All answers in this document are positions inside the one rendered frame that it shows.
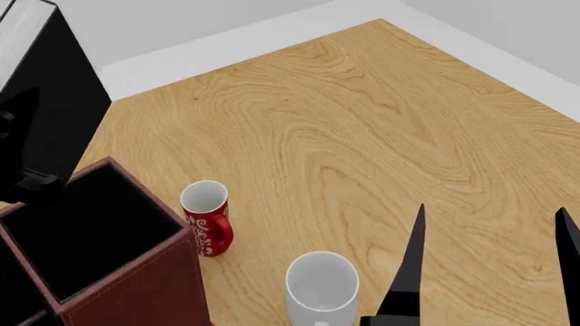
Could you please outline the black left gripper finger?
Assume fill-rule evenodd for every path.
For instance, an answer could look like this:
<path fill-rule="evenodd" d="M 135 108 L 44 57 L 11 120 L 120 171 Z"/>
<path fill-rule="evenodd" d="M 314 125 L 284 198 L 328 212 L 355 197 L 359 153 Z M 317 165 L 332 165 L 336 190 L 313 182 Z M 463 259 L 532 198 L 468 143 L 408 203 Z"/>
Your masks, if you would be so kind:
<path fill-rule="evenodd" d="M 18 195 L 24 178 L 24 144 L 38 109 L 40 92 L 26 89 L 0 102 L 0 197 Z"/>

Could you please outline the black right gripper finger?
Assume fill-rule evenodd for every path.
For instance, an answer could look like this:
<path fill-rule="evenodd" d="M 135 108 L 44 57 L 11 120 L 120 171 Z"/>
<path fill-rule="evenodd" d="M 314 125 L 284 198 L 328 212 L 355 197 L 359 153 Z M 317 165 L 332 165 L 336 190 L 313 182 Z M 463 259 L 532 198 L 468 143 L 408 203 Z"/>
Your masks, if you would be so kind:
<path fill-rule="evenodd" d="M 425 206 L 420 205 L 401 266 L 378 310 L 379 315 L 420 316 L 421 269 L 425 242 Z"/>
<path fill-rule="evenodd" d="M 556 247 L 570 326 L 580 326 L 580 230 L 564 207 L 556 211 Z"/>

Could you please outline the dark red leather caddy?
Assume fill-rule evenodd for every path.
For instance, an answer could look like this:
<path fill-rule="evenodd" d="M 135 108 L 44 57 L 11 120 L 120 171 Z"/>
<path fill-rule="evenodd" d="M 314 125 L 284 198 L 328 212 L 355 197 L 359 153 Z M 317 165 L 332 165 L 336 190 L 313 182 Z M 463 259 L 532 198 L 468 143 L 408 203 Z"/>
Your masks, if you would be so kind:
<path fill-rule="evenodd" d="M 0 326 L 214 326 L 195 239 L 112 158 L 0 210 Z"/>

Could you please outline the plain white mug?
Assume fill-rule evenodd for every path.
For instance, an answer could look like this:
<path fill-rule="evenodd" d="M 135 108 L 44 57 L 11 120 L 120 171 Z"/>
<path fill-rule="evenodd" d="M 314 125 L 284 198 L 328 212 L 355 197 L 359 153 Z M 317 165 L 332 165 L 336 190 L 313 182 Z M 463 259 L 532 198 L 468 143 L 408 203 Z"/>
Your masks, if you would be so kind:
<path fill-rule="evenodd" d="M 286 311 L 292 326 L 354 326 L 360 279 L 345 257 L 310 252 L 285 274 Z"/>

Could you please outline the red mug with white pattern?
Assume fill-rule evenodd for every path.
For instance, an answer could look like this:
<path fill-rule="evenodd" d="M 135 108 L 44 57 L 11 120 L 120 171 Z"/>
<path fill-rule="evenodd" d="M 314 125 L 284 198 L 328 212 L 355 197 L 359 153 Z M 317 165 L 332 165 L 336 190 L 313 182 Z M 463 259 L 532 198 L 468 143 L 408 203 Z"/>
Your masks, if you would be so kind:
<path fill-rule="evenodd" d="M 180 205 L 193 230 L 198 254 L 217 257 L 230 247 L 234 233 L 228 220 L 228 192 L 223 184 L 196 181 L 183 189 Z"/>

